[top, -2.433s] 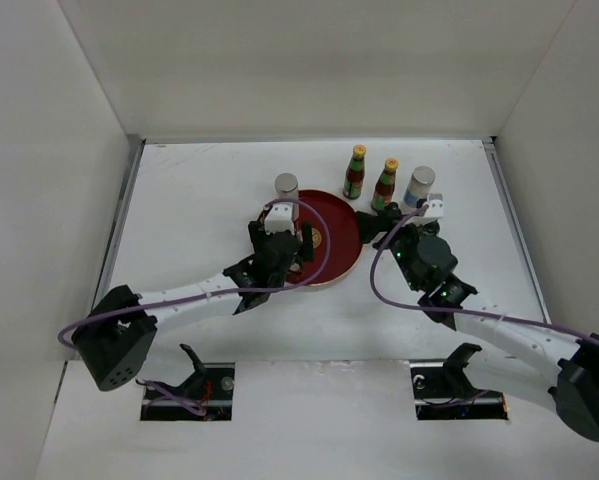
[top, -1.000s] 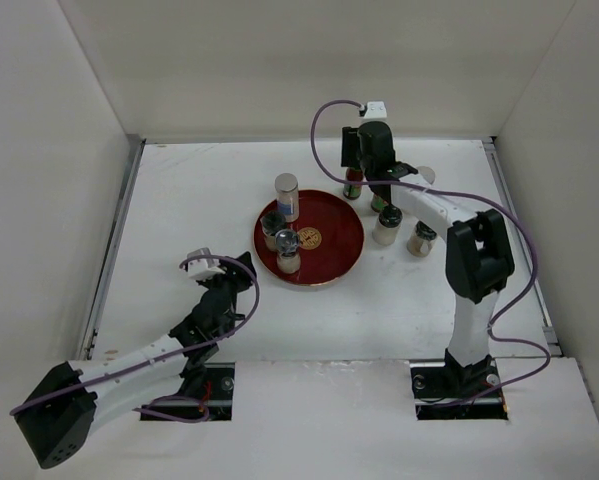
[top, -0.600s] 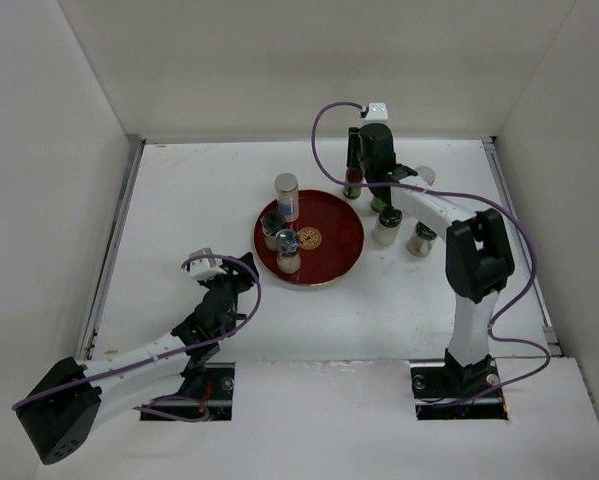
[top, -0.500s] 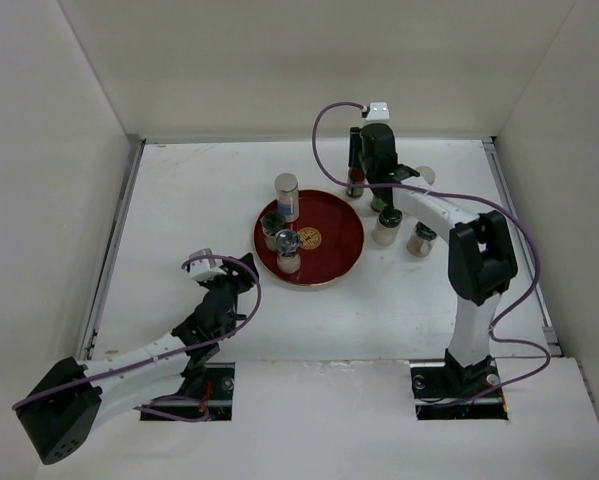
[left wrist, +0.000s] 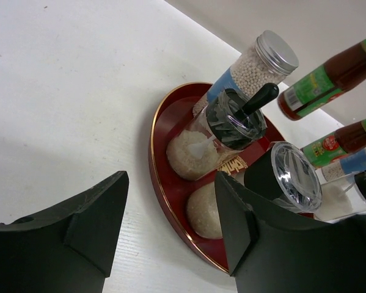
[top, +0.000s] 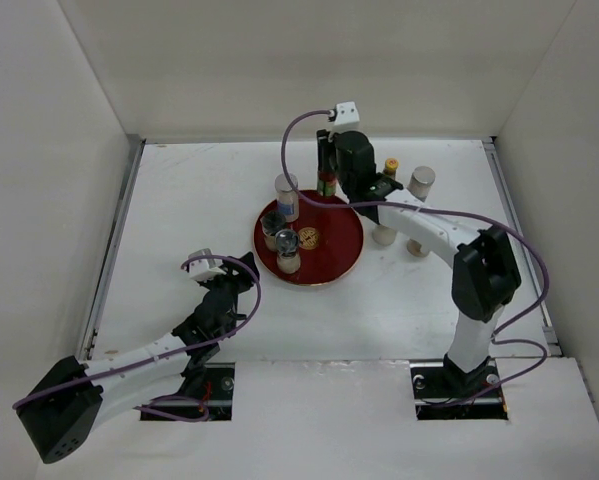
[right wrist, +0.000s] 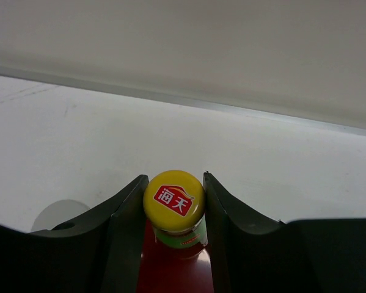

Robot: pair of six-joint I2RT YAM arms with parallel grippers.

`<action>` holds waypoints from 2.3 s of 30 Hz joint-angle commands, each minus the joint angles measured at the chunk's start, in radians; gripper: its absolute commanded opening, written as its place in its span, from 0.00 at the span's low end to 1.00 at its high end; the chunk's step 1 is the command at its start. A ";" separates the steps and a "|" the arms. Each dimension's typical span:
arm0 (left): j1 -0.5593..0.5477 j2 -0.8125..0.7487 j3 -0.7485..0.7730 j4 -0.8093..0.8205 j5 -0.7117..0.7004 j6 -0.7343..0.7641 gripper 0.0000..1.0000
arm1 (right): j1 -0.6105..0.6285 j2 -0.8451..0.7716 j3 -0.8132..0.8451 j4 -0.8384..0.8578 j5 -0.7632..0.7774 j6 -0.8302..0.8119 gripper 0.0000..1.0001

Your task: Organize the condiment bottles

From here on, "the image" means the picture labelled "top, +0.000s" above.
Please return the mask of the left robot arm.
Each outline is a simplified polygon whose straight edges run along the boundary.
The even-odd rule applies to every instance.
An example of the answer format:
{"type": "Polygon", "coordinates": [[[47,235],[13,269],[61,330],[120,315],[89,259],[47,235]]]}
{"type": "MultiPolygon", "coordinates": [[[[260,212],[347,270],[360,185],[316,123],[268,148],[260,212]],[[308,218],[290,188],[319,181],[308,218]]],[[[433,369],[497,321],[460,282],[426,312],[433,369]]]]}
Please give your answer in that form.
{"type": "Polygon", "coordinates": [[[250,321],[239,313],[238,299],[261,289],[260,274],[251,252],[231,257],[201,250],[182,268],[206,292],[171,332],[103,360],[65,357],[14,404],[43,463],[65,459],[94,429],[121,413],[200,393],[207,362],[219,353],[222,341],[250,321]]]}

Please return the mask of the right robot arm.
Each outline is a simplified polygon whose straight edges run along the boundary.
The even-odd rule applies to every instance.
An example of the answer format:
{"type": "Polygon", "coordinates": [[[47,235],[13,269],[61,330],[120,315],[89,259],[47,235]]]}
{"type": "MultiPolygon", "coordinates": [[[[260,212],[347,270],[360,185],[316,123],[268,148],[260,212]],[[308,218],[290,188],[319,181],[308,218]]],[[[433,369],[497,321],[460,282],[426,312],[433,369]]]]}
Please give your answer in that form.
{"type": "Polygon", "coordinates": [[[399,183],[391,160],[377,168],[374,147],[359,131],[322,129],[316,139],[319,171],[334,175],[349,205],[374,222],[376,243],[388,246],[403,234],[411,254],[432,253],[450,269],[458,321],[442,380],[452,397],[468,394],[485,374],[500,314],[521,285],[508,229],[497,222],[475,229],[435,212],[426,203],[435,171],[418,166],[399,183]]]}

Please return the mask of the black grinder-top shaker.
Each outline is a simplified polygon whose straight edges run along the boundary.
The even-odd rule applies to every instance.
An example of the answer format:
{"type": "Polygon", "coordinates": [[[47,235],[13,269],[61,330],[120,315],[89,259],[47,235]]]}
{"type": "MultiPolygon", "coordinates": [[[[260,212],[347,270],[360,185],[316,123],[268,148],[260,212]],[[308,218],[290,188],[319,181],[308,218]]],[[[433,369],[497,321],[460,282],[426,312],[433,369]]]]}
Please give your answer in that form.
{"type": "Polygon", "coordinates": [[[282,229],[275,235],[277,266],[282,273],[291,275],[300,269],[299,244],[299,235],[290,228],[282,229]]]}

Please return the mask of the black-cap glass jar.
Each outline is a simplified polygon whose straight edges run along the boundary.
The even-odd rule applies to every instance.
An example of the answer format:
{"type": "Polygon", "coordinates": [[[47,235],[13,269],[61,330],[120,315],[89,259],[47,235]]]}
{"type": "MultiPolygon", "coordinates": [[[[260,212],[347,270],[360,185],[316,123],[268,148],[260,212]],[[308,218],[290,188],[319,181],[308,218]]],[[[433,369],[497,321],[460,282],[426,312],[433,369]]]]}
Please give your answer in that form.
{"type": "Polygon", "coordinates": [[[277,210],[271,210],[261,217],[260,224],[266,247],[270,251],[275,251],[276,234],[286,228],[285,216],[277,210]]]}

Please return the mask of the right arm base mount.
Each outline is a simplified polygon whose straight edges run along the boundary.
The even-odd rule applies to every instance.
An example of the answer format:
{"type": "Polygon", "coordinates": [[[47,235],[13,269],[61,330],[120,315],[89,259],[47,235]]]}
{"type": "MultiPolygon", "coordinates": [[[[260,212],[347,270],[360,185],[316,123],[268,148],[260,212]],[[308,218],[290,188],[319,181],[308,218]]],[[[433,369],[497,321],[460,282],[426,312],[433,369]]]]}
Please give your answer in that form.
{"type": "Polygon", "coordinates": [[[489,359],[469,380],[454,377],[441,360],[411,362],[415,414],[420,421],[508,419],[496,362],[489,359]]]}

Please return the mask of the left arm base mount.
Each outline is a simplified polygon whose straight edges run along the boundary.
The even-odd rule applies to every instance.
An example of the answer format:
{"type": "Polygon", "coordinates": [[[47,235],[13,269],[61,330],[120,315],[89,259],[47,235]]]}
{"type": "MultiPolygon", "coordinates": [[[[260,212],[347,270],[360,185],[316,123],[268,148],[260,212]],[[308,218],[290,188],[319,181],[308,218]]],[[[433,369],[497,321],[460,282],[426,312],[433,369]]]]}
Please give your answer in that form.
{"type": "Polygon", "coordinates": [[[187,378],[175,393],[139,408],[143,422],[186,423],[230,421],[233,412],[235,364],[207,364],[187,378]]]}

